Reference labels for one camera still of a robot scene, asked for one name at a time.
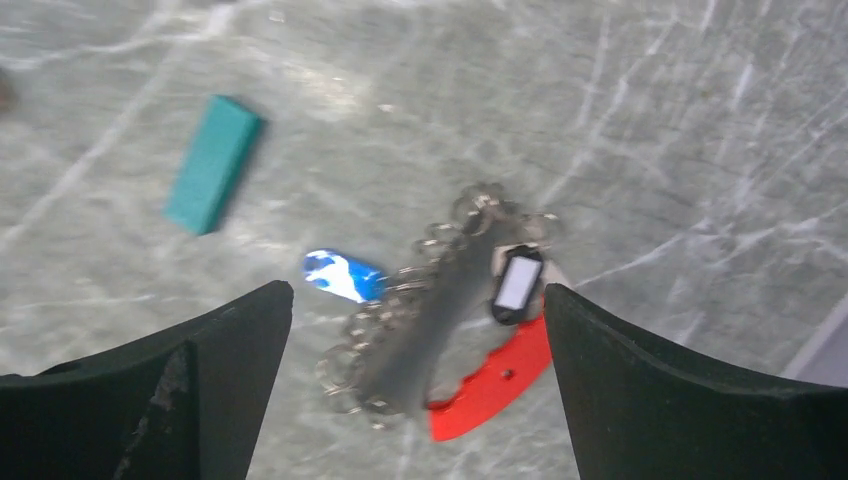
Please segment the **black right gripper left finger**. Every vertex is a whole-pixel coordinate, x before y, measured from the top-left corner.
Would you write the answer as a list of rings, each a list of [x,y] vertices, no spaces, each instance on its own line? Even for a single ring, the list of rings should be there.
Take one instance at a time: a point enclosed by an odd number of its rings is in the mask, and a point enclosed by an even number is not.
[[[194,319],[1,379],[5,479],[243,479],[292,324],[272,281]]]

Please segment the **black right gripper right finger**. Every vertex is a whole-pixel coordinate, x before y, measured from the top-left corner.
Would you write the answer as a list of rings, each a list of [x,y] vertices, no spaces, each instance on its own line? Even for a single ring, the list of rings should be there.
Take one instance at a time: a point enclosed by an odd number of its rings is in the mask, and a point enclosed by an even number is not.
[[[551,284],[544,317],[584,479],[843,479],[847,391],[733,365]]]

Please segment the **black key tag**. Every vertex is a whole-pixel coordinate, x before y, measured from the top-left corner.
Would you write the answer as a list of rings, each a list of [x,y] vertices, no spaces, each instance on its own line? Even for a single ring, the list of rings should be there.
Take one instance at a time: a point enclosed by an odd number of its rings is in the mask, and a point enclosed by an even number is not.
[[[490,311],[495,321],[512,326],[527,320],[537,294],[544,258],[536,247],[521,244],[504,252]]]

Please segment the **red handled key holder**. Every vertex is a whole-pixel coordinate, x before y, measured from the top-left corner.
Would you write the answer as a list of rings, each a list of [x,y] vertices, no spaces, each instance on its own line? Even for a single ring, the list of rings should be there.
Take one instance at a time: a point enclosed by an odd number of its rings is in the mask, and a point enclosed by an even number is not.
[[[544,290],[565,276],[547,254],[564,231],[560,218],[527,212],[502,185],[478,182],[454,202],[446,223],[428,226],[415,248],[421,263],[389,275],[383,296],[360,304],[342,328],[343,340],[315,367],[332,407],[363,414],[377,430],[402,418],[421,420],[435,442],[461,437],[494,418],[549,368],[552,356],[544,317]],[[490,300],[504,252],[538,248],[544,268],[527,320],[499,324]],[[432,397],[440,357],[451,335],[485,308],[503,342],[444,399]]]

